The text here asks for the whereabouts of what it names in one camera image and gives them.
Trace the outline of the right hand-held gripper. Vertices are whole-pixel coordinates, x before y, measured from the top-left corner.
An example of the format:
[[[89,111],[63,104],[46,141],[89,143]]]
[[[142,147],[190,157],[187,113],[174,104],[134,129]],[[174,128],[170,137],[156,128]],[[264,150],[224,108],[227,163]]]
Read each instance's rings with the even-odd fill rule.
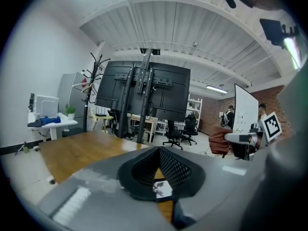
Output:
[[[281,133],[281,124],[273,112],[252,124],[249,133],[226,133],[224,139],[231,143],[249,143],[249,161],[252,161],[258,150],[269,147]]]

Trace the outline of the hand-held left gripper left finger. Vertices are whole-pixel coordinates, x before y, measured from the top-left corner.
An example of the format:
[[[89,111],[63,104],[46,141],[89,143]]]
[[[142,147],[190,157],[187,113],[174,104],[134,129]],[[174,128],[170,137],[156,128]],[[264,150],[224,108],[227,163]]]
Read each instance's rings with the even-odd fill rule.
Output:
[[[154,179],[159,168],[159,148],[154,147],[123,163],[117,172],[128,195],[141,201],[155,201]]]

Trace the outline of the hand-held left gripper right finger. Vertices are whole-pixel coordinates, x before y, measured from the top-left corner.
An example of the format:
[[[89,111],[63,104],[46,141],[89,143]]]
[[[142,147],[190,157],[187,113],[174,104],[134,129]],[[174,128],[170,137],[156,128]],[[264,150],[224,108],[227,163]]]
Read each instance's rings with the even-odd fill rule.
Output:
[[[159,147],[159,169],[171,186],[174,198],[194,196],[205,181],[201,166],[166,147]]]

